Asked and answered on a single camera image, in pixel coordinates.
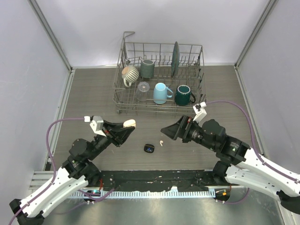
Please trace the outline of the pink white earbud case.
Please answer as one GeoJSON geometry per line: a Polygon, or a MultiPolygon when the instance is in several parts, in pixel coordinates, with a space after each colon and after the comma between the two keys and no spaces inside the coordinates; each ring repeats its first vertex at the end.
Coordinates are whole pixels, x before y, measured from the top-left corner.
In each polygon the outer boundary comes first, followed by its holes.
{"type": "Polygon", "coordinates": [[[124,128],[136,127],[136,121],[134,119],[127,120],[123,123],[124,128]]]}

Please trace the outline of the black earbud charging case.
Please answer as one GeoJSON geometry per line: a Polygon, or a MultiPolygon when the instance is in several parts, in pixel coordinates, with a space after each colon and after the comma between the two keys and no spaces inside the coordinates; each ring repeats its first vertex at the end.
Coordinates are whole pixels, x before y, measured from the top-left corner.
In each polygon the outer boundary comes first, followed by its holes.
{"type": "Polygon", "coordinates": [[[144,149],[145,152],[147,153],[153,153],[155,150],[155,146],[152,144],[145,144],[144,149]]]}

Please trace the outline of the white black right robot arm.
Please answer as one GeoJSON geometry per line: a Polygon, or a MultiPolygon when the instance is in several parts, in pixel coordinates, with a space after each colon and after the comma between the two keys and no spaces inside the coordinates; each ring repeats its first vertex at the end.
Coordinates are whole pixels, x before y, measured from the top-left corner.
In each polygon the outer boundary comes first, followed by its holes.
{"type": "Polygon", "coordinates": [[[243,141],[229,136],[214,119],[202,126],[188,116],[164,127],[161,132],[183,143],[193,141],[215,152],[212,181],[217,185],[237,184],[268,195],[285,209],[300,212],[300,176],[267,159],[243,141]]]}

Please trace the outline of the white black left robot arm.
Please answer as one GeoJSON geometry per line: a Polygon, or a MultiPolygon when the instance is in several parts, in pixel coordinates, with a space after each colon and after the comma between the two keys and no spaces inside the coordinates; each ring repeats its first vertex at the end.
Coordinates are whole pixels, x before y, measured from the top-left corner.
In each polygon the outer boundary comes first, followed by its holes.
{"type": "Polygon", "coordinates": [[[84,187],[95,187],[101,172],[94,160],[110,144],[121,146],[136,128],[134,119],[112,123],[100,116],[84,116],[80,120],[89,123],[95,134],[92,142],[76,139],[69,150],[69,157],[53,176],[38,190],[24,199],[14,199],[9,206],[13,220],[20,225],[41,225],[44,219],[72,193],[84,187]]]}

